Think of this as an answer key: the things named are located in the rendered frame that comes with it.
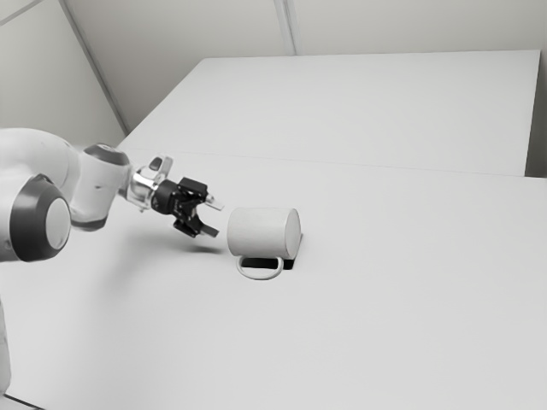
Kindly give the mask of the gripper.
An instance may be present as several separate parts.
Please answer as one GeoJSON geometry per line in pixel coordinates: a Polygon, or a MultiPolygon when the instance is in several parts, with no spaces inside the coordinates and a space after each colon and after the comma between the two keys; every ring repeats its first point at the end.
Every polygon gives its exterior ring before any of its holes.
{"type": "Polygon", "coordinates": [[[222,211],[225,207],[222,202],[208,194],[206,184],[188,178],[182,178],[178,183],[164,179],[153,194],[153,210],[159,214],[172,215],[176,230],[190,237],[217,237],[219,231],[204,224],[197,213],[197,206],[202,204],[217,211],[222,211]]]}

